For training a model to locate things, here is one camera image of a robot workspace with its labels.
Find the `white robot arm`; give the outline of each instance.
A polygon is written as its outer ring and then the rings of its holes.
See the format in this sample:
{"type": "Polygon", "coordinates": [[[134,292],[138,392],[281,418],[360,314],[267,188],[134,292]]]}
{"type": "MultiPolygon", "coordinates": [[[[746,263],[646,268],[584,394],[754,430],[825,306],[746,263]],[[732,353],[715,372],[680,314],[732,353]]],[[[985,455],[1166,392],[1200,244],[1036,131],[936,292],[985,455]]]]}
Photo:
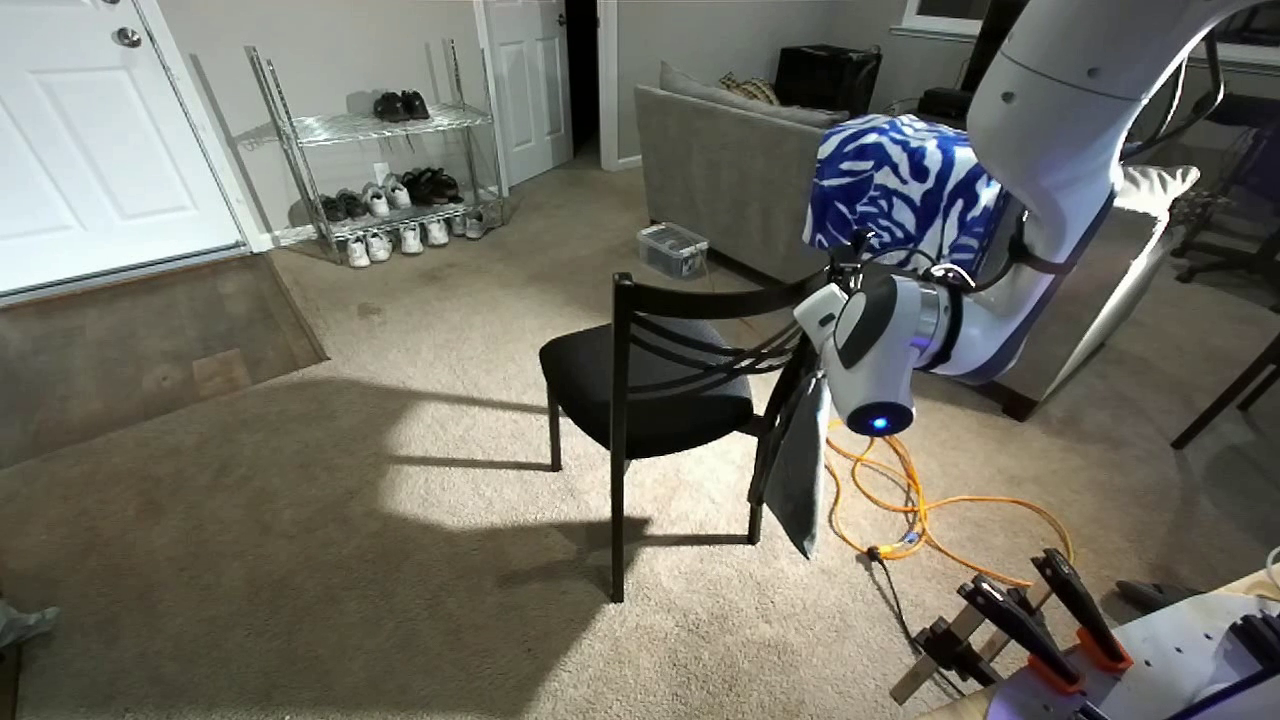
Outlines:
{"type": "Polygon", "coordinates": [[[1128,126],[1187,51],[1254,2],[1260,0],[1029,0],[969,112],[982,165],[1025,207],[1016,263],[982,292],[874,273],[859,288],[829,282],[798,306],[853,430],[907,428],[916,369],[993,378],[1016,360],[1125,184],[1128,126]]]}

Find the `couch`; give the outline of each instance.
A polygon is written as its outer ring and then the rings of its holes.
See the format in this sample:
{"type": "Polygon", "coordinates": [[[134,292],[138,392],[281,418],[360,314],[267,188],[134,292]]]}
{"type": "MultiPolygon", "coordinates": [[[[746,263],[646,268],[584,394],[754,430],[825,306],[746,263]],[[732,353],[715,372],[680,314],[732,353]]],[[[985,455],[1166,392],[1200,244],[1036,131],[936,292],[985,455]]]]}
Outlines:
{"type": "Polygon", "coordinates": [[[770,279],[800,279],[825,268],[804,249],[804,207],[831,112],[770,108],[712,82],[666,72],[636,88],[650,217],[680,225],[770,279]]]}

